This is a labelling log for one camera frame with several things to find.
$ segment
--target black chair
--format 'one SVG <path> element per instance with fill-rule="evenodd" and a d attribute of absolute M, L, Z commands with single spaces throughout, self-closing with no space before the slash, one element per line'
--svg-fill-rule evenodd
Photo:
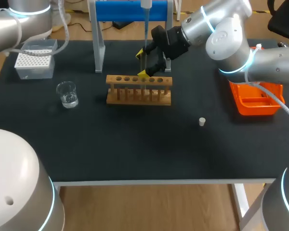
<path fill-rule="evenodd" d="M 268 29 L 289 39 L 289 0 L 285 0 L 278 10 L 274 9 L 274 1 L 268 0 L 268 7 L 272 15 Z"/>

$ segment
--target water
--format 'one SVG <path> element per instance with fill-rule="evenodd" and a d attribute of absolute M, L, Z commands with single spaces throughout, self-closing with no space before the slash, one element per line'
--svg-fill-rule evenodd
<path fill-rule="evenodd" d="M 65 108 L 73 108 L 78 105 L 78 98 L 74 92 L 64 95 L 61 100 Z"/>

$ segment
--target black table mat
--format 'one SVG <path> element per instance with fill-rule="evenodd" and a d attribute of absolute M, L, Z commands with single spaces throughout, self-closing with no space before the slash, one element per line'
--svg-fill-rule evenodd
<path fill-rule="evenodd" d="M 92 42 L 71 41 L 46 80 L 20 80 L 12 54 L 0 73 L 0 128 L 28 141 L 53 181 L 275 178 L 289 164 L 289 116 L 240 116 L 204 47 L 159 74 L 173 77 L 172 106 L 107 105 L 106 75 L 136 75 L 143 44 L 106 41 L 98 74 Z M 65 80 L 77 86 L 74 109 L 55 93 Z M 289 106 L 289 86 L 284 97 Z"/>

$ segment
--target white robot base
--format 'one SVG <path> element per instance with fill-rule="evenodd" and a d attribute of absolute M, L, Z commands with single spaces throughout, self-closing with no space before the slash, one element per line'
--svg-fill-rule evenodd
<path fill-rule="evenodd" d="M 33 148 L 0 130 L 0 231 L 62 231 L 63 204 Z"/>

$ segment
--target pipette stand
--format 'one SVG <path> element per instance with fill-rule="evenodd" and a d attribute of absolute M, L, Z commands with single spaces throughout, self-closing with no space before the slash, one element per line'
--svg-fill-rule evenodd
<path fill-rule="evenodd" d="M 105 55 L 105 44 L 99 22 L 145 21 L 140 1 L 97 1 L 89 0 L 92 26 L 95 72 L 101 73 Z M 173 0 L 153 1 L 149 21 L 165 21 L 165 28 L 172 28 Z M 166 72 L 171 71 L 171 61 L 166 60 Z"/>

